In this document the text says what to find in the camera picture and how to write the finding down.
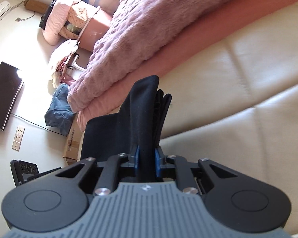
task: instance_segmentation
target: triangular cutout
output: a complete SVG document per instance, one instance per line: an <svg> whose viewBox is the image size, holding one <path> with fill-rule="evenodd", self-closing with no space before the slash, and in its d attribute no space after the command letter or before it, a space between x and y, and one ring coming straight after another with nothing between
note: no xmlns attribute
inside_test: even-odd
<svg viewBox="0 0 298 238"><path fill-rule="evenodd" d="M216 173L216 175L221 179L237 177L235 174L232 174L218 166L210 165L210 167Z"/></svg>
<svg viewBox="0 0 298 238"><path fill-rule="evenodd" d="M77 166L74 166L70 169L67 169L61 173L59 173L58 175L56 175L57 177L65 177L65 178L74 178L79 172L80 170L82 170L82 168L84 167L85 164L79 164Z"/></svg>

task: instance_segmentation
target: cream leather cushion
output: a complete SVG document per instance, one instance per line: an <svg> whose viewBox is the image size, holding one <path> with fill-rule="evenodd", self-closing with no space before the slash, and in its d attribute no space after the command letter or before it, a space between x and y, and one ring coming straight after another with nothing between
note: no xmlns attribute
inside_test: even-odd
<svg viewBox="0 0 298 238"><path fill-rule="evenodd" d="M298 3L196 54L160 88L172 94L164 153L280 188L292 202L285 229L298 233Z"/></svg>

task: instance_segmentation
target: pink duvet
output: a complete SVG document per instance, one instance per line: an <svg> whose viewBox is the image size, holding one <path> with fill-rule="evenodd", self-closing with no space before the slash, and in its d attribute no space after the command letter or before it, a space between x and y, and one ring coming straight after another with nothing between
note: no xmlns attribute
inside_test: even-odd
<svg viewBox="0 0 298 238"><path fill-rule="evenodd" d="M159 77L177 67L200 50L218 42L234 31L298 0L233 0L220 9L199 18L164 46L150 60L94 98L79 112L78 124L85 130L87 121L119 107L133 84L153 74Z"/></svg>
<svg viewBox="0 0 298 238"><path fill-rule="evenodd" d="M121 0L111 26L95 44L87 70L70 86L74 112L150 59L201 14L228 0Z"/></svg>

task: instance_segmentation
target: black cord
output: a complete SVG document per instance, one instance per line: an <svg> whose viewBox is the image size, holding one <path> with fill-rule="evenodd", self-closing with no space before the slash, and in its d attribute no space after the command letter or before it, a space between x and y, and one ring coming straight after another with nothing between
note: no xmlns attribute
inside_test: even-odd
<svg viewBox="0 0 298 238"><path fill-rule="evenodd" d="M48 128L45 128L45 127L43 127L43 126L41 126L41 125L38 125L38 124L36 124L36 123L34 123L34 122L31 122L31 121L29 121L29 120L27 120L27 119L24 119L23 117L18 116L18 115L14 114L14 113L11 113L11 114L14 115L15 117L21 118L21 119L23 119L23 120L25 120L25 121L27 121L27 122L29 122L29 123L32 123L32 124L34 124L34 125L36 125L36 126L38 126L38 127L41 127L42 129L46 129L46 130L48 130L48 131L50 131L50 132L54 132L54 133L56 133L56 134L60 134L60 133L58 133L58 132L52 131L52 130L50 130L50 129L48 129Z"/></svg>

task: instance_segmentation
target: white logo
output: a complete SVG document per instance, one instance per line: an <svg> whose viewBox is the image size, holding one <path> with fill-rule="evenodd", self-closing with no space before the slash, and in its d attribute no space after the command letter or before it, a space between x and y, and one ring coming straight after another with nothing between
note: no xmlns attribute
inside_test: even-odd
<svg viewBox="0 0 298 238"><path fill-rule="evenodd" d="M150 191L152 187L148 184L145 184L144 186L141 187L144 191Z"/></svg>

